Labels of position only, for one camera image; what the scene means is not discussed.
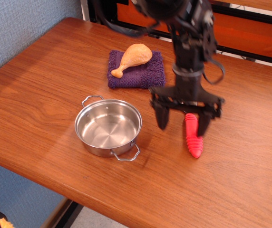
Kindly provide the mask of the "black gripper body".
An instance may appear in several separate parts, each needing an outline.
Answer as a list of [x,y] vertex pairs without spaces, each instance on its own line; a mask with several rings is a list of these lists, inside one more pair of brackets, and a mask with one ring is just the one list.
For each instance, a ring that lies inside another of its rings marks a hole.
[[190,71],[185,68],[174,68],[175,85],[151,87],[151,104],[159,103],[169,109],[180,109],[187,112],[210,112],[212,118],[220,117],[224,99],[205,91],[201,85],[204,70]]

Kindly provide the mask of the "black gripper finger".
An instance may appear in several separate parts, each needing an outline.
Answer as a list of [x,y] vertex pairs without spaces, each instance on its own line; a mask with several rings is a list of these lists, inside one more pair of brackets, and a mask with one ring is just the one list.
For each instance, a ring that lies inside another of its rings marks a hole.
[[157,125],[161,130],[164,130],[169,121],[169,108],[164,107],[159,103],[154,103],[153,108],[155,110]]
[[198,131],[197,131],[197,136],[204,136],[210,121],[212,119],[212,114],[210,112],[203,112],[199,114],[199,119],[198,119]]

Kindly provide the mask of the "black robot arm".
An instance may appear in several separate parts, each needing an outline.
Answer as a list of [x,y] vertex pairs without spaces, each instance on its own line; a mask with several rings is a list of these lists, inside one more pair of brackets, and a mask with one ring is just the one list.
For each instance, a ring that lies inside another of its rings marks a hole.
[[201,79],[206,78],[204,63],[213,60],[217,41],[214,36],[214,16],[207,0],[135,0],[136,9],[157,23],[164,22],[174,46],[175,85],[151,87],[151,105],[160,129],[165,129],[169,110],[181,110],[199,115],[198,136],[203,136],[210,121],[221,115],[223,98],[205,91]]

